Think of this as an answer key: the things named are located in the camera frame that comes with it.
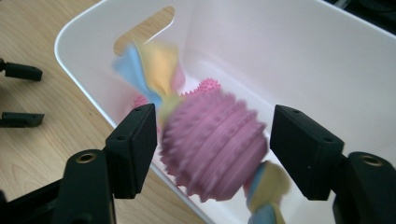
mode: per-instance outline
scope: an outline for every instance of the wooden table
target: wooden table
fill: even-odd
[[[43,70],[40,82],[0,73],[0,112],[44,113],[36,128],[0,128],[0,189],[13,200],[62,178],[67,159],[103,148],[112,128],[57,63],[64,25],[98,0],[0,0],[0,58]],[[153,172],[134,200],[116,200],[119,223],[202,223]]]

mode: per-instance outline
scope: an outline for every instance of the screw hole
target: screw hole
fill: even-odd
[[[332,142],[332,139],[329,138],[329,137],[325,137],[325,138],[323,138],[323,140],[324,140],[325,142]]]
[[[372,157],[372,156],[367,156],[367,155],[361,156],[361,159],[362,159],[365,163],[367,163],[367,164],[369,164],[369,165],[372,165],[372,166],[382,166],[382,161],[379,161],[378,159],[376,159],[376,158],[374,158],[374,157]]]
[[[73,219],[72,224],[89,224],[91,222],[92,222],[91,215],[81,214]]]
[[[93,161],[96,159],[96,154],[94,153],[85,153],[81,156],[79,156],[76,161],[77,163],[88,163],[90,161]]]
[[[117,140],[119,140],[119,141],[125,140],[125,136],[118,136]]]

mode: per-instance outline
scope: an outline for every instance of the pastel rope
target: pastel rope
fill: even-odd
[[[285,223],[278,204],[290,188],[286,172],[280,166],[265,161],[247,184],[249,186],[244,188],[247,191],[247,208],[252,214],[249,223]],[[262,222],[264,217],[274,222]]]
[[[160,107],[162,99],[157,92],[150,90],[146,85],[140,56],[135,46],[127,47],[123,55],[114,62],[114,68],[125,81],[143,94],[149,102],[154,103],[156,108]]]
[[[147,86],[157,92],[162,99],[169,97],[173,93],[171,83],[177,70],[177,46],[154,40],[147,43],[135,41],[135,43]]]

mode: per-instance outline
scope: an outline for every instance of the blue fabric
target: blue fabric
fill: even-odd
[[[256,191],[258,185],[260,184],[260,180],[262,179],[262,175],[265,170],[265,162],[260,164],[254,173],[253,180],[251,181],[250,187],[248,188],[247,193],[247,206],[249,206],[251,198],[253,197],[254,192]]]
[[[250,217],[247,224],[276,224],[273,206],[268,203],[259,208],[259,210]]]
[[[115,61],[114,68],[150,103],[154,103],[156,108],[160,108],[162,99],[157,92],[150,90],[146,85],[143,66],[136,46],[128,46],[123,55]]]

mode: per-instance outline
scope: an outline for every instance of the black metal bracket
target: black metal bracket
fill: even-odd
[[[44,114],[3,112],[0,119],[2,128],[33,128],[43,122]]]
[[[0,72],[6,71],[6,77],[40,81],[43,72],[33,66],[6,63],[0,58]],[[4,112],[0,119],[1,128],[33,128],[40,125],[44,114]]]
[[[70,157],[63,179],[8,203],[0,190],[0,223],[116,223],[113,195],[141,192],[156,146],[154,105],[135,108],[104,150]]]
[[[6,63],[0,58],[0,72],[6,71],[6,77],[15,77],[33,81],[40,81],[43,71],[40,69],[18,63]]]
[[[303,112],[277,105],[270,148],[308,200],[327,201],[335,221],[396,223],[396,170],[365,152],[342,154],[344,142]]]

